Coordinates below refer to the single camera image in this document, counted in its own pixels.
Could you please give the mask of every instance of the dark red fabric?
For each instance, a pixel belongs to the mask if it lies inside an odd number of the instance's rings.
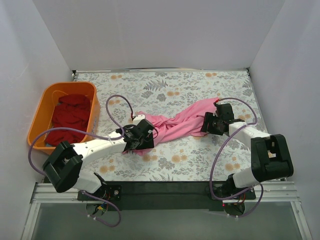
[[[90,117],[90,100],[81,94],[71,94],[60,97],[59,103],[53,111],[53,127],[67,127],[86,132]],[[57,146],[62,141],[75,144],[81,142],[84,137],[82,133],[57,130],[50,132],[45,142],[51,146]]]

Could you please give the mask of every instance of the floral pattern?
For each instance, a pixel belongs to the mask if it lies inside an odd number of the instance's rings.
[[[258,130],[265,131],[250,78],[246,71],[182,71],[80,73],[75,81],[88,81],[97,88],[101,113],[97,134],[106,136],[117,126],[106,113],[105,103],[113,94],[128,98],[133,109],[151,115],[174,117],[191,104],[213,97],[236,97],[250,104],[258,116]],[[253,121],[250,109],[232,101],[236,118]],[[109,110],[120,124],[131,124],[130,109],[119,97],[109,101]],[[95,160],[86,171],[99,173],[107,181],[207,181],[213,160],[226,136],[208,134],[184,137],[158,144],[150,153],[106,156]],[[225,180],[228,175],[248,168],[249,149],[231,140],[216,164],[213,179]]]

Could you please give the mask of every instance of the pink towel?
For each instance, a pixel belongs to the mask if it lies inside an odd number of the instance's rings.
[[[214,102],[219,98],[203,99],[195,102],[187,109],[178,113],[174,118],[167,118],[165,116],[153,116],[140,111],[138,114],[144,114],[146,119],[151,122],[158,130],[159,135],[153,130],[153,137],[156,137],[154,146],[158,143],[165,143],[186,136],[201,137],[206,135],[204,132],[200,132],[204,123],[206,112],[214,113],[216,107]],[[150,152],[151,149],[134,150],[134,152],[140,156]]]

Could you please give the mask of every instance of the orange plastic basket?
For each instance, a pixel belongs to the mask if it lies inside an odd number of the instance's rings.
[[[59,102],[59,98],[70,94],[82,94],[90,99],[91,110],[90,118],[88,122],[87,132],[95,133],[98,126],[100,105],[97,98],[97,89],[95,85],[86,81],[79,82],[58,82],[49,86],[43,93],[35,116],[30,127],[27,141],[31,145],[33,140],[42,132],[51,129],[52,115],[54,113],[55,106]],[[36,141],[33,146],[34,149],[40,150],[46,154],[51,154],[55,147],[46,146],[45,139],[47,135],[43,135]],[[81,143],[92,140],[91,136],[85,135]]]

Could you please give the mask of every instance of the floral tablecloth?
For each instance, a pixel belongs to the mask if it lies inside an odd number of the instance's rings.
[[[111,72],[80,73],[75,81],[88,81],[97,88],[101,113],[97,134],[106,136],[117,126],[106,113],[105,102],[110,95],[129,99],[134,111],[174,117],[197,100],[213,97],[237,97],[250,104],[258,116],[258,130],[265,125],[246,71],[182,71],[182,72]],[[232,101],[237,118],[253,121],[251,111]],[[109,102],[113,117],[122,125],[132,123],[130,109],[121,98]],[[226,136],[209,134],[184,137],[158,144],[149,154],[106,156],[85,167],[99,173],[107,181],[207,181],[211,165]],[[231,140],[220,155],[214,180],[223,181],[231,173],[250,166],[250,151],[237,140]]]

